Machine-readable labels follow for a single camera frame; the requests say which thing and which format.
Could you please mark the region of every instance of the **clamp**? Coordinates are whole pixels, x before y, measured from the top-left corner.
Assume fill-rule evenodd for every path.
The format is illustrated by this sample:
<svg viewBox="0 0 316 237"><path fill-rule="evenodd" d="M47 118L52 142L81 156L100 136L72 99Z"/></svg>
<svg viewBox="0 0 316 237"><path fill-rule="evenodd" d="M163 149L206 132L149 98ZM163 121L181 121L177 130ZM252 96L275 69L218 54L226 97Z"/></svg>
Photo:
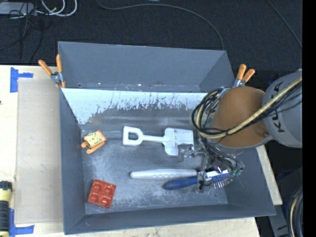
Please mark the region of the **clamp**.
<svg viewBox="0 0 316 237"><path fill-rule="evenodd" d="M234 81L232 88L236 88L238 86L244 86L245 83L248 82L249 79L255 74L254 69L249 69L248 72L245 74L246 68L247 67L245 64L240 65L238 74L236 76L236 79Z"/></svg>
<svg viewBox="0 0 316 237"><path fill-rule="evenodd" d="M48 67L48 65L43 60L39 60L39 65L45 70L45 72L50 76L50 78L56 84L56 88L59 88L60 86L62 88L66 88L66 82L64 81L64 77L62 74L63 68L61 65L59 54L57 54L56 56L56 64L57 64L58 72L52 72L52 70Z"/></svg>

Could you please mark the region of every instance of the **white toy shovel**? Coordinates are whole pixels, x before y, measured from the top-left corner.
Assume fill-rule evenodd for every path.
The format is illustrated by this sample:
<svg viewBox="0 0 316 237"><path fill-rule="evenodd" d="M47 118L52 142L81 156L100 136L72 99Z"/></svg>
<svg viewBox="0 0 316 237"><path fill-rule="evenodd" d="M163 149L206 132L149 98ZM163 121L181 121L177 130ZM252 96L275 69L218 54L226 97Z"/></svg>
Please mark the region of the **white toy shovel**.
<svg viewBox="0 0 316 237"><path fill-rule="evenodd" d="M128 135L132 133L137 135L137 139L129 139ZM193 131L166 128L163 137L144 135L143 132L130 126L124 126L123 128L123 145L125 146L139 146L143 141L161 142L164 144L164 150L170 156L178 156L178 145L192 144L194 145Z"/></svg>

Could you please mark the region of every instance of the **table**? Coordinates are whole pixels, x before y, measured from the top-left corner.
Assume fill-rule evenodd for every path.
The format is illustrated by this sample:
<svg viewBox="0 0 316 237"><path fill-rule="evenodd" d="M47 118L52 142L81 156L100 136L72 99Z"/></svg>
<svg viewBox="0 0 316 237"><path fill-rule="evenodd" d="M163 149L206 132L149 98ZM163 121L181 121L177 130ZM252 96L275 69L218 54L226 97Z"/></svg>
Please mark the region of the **table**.
<svg viewBox="0 0 316 237"><path fill-rule="evenodd" d="M18 80L19 91L10 93L10 69L14 67L19 70L19 73L33 73L32 79L20 78ZM52 71L57 71L56 67L51 67ZM15 65L0 65L0 137L2 141L9 141L10 147L0 151L0 180L10 181L13 184L13 194L9 207L16 210L16 226L26 226L35 224L34 233L30 236L52 236L60 237L63 234L62 213L61 213L61 184L59 181L59 155L60 152L52 152L50 143L56 143L56 140L48 140L48 144L39 143L38 140L28 140L27 138L19 137L19 134L26 129L27 122L36 122L40 127L38 139L43 140L47 134L55 133L54 136L59 136L59 114L58 101L54 98L57 96L57 89L50 77L43 71L40 66L15 66ZM41 106L51 108L51 113L42 113ZM25 112L32 112L33 117L28 120L21 119ZM48 118L55 117L58 120L51 122L53 125L43 126ZM272 168L264 146L257 148L258 159L263 166L268 188L274 205L281 205L277 184L274 178ZM53 171L49 169L49 164L53 164ZM32 170L28 173L34 173L32 184L40 186L39 192L34 200L30 200L31 194L28 191L16 190L17 182L26 178L21 173ZM53 204L53 199L60 204ZM254 218L219 220L202 223L181 224L162 227L139 228L119 231L109 231L93 234L78 234L78 237L85 236L105 236L105 237L150 237L150 236L248 236L258 237L259 232Z"/></svg>

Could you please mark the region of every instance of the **blue handle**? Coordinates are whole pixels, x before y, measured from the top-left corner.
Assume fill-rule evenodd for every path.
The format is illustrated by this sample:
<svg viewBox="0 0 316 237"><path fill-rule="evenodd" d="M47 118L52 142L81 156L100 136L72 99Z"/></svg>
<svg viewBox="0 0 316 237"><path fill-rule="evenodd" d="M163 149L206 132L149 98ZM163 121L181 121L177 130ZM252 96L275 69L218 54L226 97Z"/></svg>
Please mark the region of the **blue handle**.
<svg viewBox="0 0 316 237"><path fill-rule="evenodd" d="M197 183L198 183L198 177L194 176L194 177L181 178L181 179L176 179L176 180L166 182L163 188L165 190L170 191L170 190L184 188L184 187L197 184Z"/></svg>

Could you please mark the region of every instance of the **dark background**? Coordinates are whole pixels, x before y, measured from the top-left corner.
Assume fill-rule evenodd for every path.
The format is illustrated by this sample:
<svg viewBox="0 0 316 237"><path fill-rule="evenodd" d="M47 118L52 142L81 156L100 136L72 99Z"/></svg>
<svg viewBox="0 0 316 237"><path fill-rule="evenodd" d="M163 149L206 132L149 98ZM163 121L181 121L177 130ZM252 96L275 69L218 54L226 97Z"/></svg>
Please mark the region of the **dark background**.
<svg viewBox="0 0 316 237"><path fill-rule="evenodd" d="M40 0L9 1L31 2L43 10ZM44 1L49 8L62 5L61 0ZM55 66L57 43L64 40L223 49L235 75L241 63L256 70L247 85L262 90L302 68L303 0L99 0L111 8L151 4L118 10L103 9L97 0L77 1L75 14L65 18L0 15L0 64L37 65L42 59ZM67 0L68 11L73 7L74 1ZM302 166L302 149L276 141L266 149L276 177ZM257 225L261 236L272 236L267 217L257 218Z"/></svg>

